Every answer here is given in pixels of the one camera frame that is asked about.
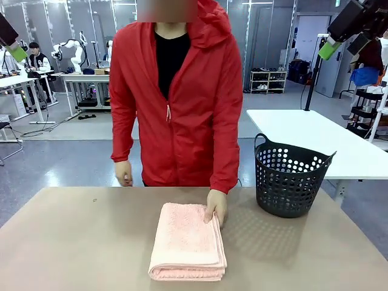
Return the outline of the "person's left forearm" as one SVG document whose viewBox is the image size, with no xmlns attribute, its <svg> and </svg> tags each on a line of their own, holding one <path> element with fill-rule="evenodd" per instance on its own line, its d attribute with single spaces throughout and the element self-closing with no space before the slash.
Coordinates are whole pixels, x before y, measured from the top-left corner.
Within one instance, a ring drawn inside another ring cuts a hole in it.
<svg viewBox="0 0 388 291">
<path fill-rule="evenodd" d="M 210 189 L 224 194 L 236 185 L 239 168 L 238 123 L 214 120 Z"/>
</svg>

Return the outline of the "large white table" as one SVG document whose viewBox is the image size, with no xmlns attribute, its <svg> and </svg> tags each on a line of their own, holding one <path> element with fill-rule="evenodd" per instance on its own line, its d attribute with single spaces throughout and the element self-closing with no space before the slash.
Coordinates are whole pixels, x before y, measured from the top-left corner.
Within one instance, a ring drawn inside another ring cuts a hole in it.
<svg viewBox="0 0 388 291">
<path fill-rule="evenodd" d="M 388 180 L 387 152 L 313 110 L 248 110 L 247 114 L 272 141 L 325 155 L 336 152 L 325 179 L 338 181 L 339 204 L 352 180 Z"/>
</svg>

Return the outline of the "white desk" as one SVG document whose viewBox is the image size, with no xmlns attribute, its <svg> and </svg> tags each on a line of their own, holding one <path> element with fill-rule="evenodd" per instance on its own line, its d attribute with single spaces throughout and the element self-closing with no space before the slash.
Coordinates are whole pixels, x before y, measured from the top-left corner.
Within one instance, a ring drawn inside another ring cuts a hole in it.
<svg viewBox="0 0 388 291">
<path fill-rule="evenodd" d="M 110 110 L 109 75 L 58 73 L 73 118 L 83 110 Z"/>
<path fill-rule="evenodd" d="M 32 114 L 35 112 L 34 109 L 37 110 L 38 120 L 30 121 L 29 124 L 56 124 L 55 121 L 50 121 L 48 116 L 44 119 L 35 85 L 40 85 L 39 78 L 28 78 L 27 75 L 9 76 L 0 79 L 0 94 L 10 92 L 15 95 L 15 90 L 20 89 L 22 91 L 21 96 L 25 96 L 27 102 L 27 113 Z"/>
</svg>

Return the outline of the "black utility cart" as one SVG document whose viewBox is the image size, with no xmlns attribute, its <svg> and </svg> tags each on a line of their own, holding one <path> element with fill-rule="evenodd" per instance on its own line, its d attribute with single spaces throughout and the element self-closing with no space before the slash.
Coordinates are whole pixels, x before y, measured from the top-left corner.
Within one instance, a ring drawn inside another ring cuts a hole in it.
<svg viewBox="0 0 388 291">
<path fill-rule="evenodd" d="M 369 86 L 355 91 L 349 120 L 346 129 L 352 133 L 368 138 L 378 114 L 378 107 L 383 98 L 381 86 Z"/>
</svg>

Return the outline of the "white metal frame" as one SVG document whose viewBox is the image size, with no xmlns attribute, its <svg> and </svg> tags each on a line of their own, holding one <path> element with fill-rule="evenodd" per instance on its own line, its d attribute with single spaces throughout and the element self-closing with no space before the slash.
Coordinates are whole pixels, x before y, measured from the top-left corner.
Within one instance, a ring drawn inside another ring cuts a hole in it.
<svg viewBox="0 0 388 291">
<path fill-rule="evenodd" d="M 368 139 L 368 141 L 370 143 L 373 143 L 373 140 L 374 140 L 377 128 L 379 126 L 381 117 L 383 115 L 388 115 L 388 107 L 386 107 L 387 100 L 388 100 L 388 85 L 383 87 L 383 97 L 381 99 L 379 107 L 376 109 L 376 111 L 377 111 L 376 118 L 375 118 L 375 121 L 373 123 L 373 127 L 371 130 L 369 139 Z"/>
</svg>

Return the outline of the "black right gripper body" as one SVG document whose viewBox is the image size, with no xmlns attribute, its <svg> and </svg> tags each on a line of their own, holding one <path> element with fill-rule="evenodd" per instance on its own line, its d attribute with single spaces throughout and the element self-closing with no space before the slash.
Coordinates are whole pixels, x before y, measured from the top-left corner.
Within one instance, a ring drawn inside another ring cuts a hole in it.
<svg viewBox="0 0 388 291">
<path fill-rule="evenodd" d="M 381 38 L 388 30 L 388 0 L 365 0 L 363 34 L 367 39 Z"/>
</svg>

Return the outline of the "person in red jacket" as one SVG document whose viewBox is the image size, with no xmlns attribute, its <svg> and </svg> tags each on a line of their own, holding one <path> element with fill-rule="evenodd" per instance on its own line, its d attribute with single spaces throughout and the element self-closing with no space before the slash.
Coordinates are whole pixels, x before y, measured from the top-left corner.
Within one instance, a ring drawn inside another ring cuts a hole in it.
<svg viewBox="0 0 388 291">
<path fill-rule="evenodd" d="M 152 187 L 210 188 L 214 120 L 238 123 L 241 114 L 241 57 L 226 11 L 198 0 L 187 34 L 190 48 L 168 96 L 158 85 L 154 25 L 134 22 L 113 38 L 111 112 L 138 123 L 142 180 Z"/>
</svg>

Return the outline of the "black perforated laundry basket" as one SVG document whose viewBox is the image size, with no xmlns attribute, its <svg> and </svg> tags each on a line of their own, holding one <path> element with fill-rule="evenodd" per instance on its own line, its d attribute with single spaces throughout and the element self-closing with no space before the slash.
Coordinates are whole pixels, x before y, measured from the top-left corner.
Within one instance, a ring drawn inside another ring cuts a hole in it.
<svg viewBox="0 0 388 291">
<path fill-rule="evenodd" d="M 255 136 L 254 155 L 257 204 L 281 218 L 309 212 L 335 156 L 273 142 L 263 133 Z"/>
</svg>

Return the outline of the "blue cloth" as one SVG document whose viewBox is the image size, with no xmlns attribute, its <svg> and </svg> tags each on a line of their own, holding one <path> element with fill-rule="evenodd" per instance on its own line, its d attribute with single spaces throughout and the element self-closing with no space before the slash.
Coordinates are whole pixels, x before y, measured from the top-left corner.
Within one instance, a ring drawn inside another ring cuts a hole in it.
<svg viewBox="0 0 388 291">
<path fill-rule="evenodd" d="M 356 87 L 376 85 L 383 73 L 383 71 L 379 71 L 374 67 L 362 67 L 355 69 L 352 72 L 350 81 L 353 82 Z"/>
</svg>

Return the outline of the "black bags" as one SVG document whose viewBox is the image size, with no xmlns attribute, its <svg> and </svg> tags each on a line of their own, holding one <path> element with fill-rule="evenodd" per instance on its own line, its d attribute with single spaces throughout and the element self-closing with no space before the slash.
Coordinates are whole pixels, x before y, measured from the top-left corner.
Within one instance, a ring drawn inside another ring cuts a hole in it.
<svg viewBox="0 0 388 291">
<path fill-rule="evenodd" d="M 311 62 L 294 59 L 289 63 L 287 79 L 305 85 L 310 75 Z"/>
</svg>

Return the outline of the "person in varsity jacket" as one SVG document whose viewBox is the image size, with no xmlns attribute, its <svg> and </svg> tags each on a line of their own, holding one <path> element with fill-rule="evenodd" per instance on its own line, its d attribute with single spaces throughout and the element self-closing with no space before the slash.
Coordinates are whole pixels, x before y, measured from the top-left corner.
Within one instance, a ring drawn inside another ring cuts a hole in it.
<svg viewBox="0 0 388 291">
<path fill-rule="evenodd" d="M 45 54 L 41 53 L 39 44 L 36 42 L 31 42 L 28 45 L 28 47 L 31 51 L 31 54 L 28 57 L 31 69 L 32 70 L 39 70 L 39 71 L 50 71 L 52 69 L 52 67 L 50 65 L 50 61 L 49 61 L 48 57 L 46 57 Z M 39 82 L 40 82 L 40 85 L 41 85 L 43 91 L 45 92 L 45 94 L 47 96 L 46 102 L 51 103 L 52 99 L 50 97 L 50 92 L 49 92 L 49 89 L 47 87 L 46 81 L 40 80 Z"/>
</svg>

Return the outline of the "black stand pole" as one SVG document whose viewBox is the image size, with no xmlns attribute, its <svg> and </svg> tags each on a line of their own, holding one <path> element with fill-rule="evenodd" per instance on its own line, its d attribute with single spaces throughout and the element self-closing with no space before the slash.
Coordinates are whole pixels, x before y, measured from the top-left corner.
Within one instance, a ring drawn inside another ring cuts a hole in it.
<svg viewBox="0 0 388 291">
<path fill-rule="evenodd" d="M 308 112 L 310 110 L 310 103 L 312 100 L 313 90 L 315 87 L 316 77 L 317 77 L 317 74 L 319 71 L 320 62 L 321 62 L 321 57 L 319 54 L 317 54 L 315 66 L 313 69 L 312 82 L 310 84 L 309 93 L 307 95 L 307 100 L 306 100 L 306 104 L 305 104 L 305 108 L 304 108 L 304 111 L 306 111 L 306 112 Z"/>
</svg>

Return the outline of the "dark hanging jacket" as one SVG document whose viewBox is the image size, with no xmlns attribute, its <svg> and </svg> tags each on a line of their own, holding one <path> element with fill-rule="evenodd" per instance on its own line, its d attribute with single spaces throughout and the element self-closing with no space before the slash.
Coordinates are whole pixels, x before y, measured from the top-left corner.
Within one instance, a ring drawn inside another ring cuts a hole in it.
<svg viewBox="0 0 388 291">
<path fill-rule="evenodd" d="M 377 69 L 379 71 L 379 76 L 381 76 L 384 70 L 381 51 L 382 45 L 380 40 L 371 40 L 358 53 L 358 59 L 355 64 L 355 68 L 358 69 L 361 64 L 364 64 L 364 67 L 373 67 Z"/>
</svg>

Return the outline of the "person's right forearm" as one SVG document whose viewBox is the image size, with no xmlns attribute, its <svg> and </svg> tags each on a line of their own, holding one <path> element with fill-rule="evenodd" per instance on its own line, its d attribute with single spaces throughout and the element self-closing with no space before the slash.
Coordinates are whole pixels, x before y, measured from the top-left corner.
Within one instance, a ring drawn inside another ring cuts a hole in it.
<svg viewBox="0 0 388 291">
<path fill-rule="evenodd" d="M 133 145 L 132 130 L 135 122 L 134 116 L 112 114 L 113 119 L 113 162 L 127 161 Z"/>
</svg>

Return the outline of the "person's right hand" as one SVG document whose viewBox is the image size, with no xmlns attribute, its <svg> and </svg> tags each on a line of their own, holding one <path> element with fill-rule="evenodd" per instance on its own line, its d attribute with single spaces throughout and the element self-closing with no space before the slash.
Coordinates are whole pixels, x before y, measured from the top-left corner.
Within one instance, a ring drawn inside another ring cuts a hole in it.
<svg viewBox="0 0 388 291">
<path fill-rule="evenodd" d="M 131 187 L 133 185 L 132 167 L 129 160 L 115 163 L 115 175 L 121 186 Z"/>
</svg>

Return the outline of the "person's left hand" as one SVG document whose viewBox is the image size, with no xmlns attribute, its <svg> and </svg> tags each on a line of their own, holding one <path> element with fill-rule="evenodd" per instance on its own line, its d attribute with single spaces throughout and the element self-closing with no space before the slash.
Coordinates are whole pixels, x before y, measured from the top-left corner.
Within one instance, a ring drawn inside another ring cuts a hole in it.
<svg viewBox="0 0 388 291">
<path fill-rule="evenodd" d="M 212 220 L 214 216 L 218 218 L 219 226 L 224 224 L 227 215 L 227 195 L 219 190 L 210 190 L 207 195 L 207 206 L 204 215 L 205 223 Z"/>
</svg>

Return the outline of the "pink terry towel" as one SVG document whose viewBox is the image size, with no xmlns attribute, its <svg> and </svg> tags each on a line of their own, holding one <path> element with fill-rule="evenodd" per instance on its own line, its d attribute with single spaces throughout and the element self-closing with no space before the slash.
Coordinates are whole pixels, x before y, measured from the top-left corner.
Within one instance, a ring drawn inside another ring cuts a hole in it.
<svg viewBox="0 0 388 291">
<path fill-rule="evenodd" d="M 204 222 L 200 204 L 165 203 L 150 257 L 154 281 L 220 281 L 227 268 L 217 216 Z"/>
</svg>

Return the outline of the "white shoe rack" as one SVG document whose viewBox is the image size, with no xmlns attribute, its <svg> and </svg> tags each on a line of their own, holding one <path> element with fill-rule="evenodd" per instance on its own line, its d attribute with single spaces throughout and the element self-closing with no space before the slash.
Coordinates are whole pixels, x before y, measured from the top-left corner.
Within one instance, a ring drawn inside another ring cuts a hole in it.
<svg viewBox="0 0 388 291">
<path fill-rule="evenodd" d="M 252 94 L 284 93 L 287 81 L 285 70 L 259 70 L 250 72 L 249 92 Z"/>
</svg>

